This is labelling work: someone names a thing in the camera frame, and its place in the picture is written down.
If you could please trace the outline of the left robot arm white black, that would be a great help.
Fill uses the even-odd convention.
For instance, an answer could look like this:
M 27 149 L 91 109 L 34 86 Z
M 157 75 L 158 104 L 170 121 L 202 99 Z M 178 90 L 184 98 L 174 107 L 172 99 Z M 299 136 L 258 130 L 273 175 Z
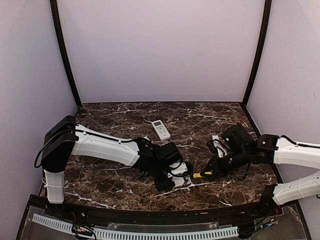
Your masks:
M 35 168 L 44 171 L 50 208 L 60 218 L 71 213 L 64 202 L 64 172 L 71 155 L 113 161 L 148 173 L 158 191 L 175 186 L 170 166 L 178 161 L 179 155 L 174 143 L 160 146 L 145 137 L 109 136 L 77 124 L 74 116 L 67 115 L 47 132 L 34 162 Z

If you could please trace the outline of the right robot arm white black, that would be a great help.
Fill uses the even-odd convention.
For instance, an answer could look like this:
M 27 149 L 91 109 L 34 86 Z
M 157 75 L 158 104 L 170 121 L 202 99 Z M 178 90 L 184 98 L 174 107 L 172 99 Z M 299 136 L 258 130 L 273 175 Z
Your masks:
M 231 137 L 224 139 L 229 154 L 219 157 L 215 154 L 204 170 L 193 176 L 196 178 L 218 179 L 244 165 L 276 164 L 296 165 L 313 169 L 320 168 L 320 146 L 296 142 L 285 135 L 261 135 L 258 140 L 252 137 Z M 255 205 L 255 213 L 266 217 L 275 205 L 307 198 L 320 194 L 320 173 L 300 178 L 287 183 L 268 185 Z

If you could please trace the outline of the white battery cover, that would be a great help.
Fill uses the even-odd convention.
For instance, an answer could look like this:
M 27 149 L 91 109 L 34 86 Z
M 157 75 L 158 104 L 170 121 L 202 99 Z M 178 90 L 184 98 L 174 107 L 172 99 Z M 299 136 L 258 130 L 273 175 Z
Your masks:
M 212 140 L 219 140 L 219 136 L 218 135 L 212 135 Z

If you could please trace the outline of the yellow handled screwdriver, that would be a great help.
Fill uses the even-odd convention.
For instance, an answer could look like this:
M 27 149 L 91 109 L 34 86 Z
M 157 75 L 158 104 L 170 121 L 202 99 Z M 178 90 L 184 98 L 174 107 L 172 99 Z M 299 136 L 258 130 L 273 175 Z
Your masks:
M 212 178 L 213 173 L 211 171 L 204 171 L 204 172 L 199 172 L 199 173 L 194 173 L 193 178 Z

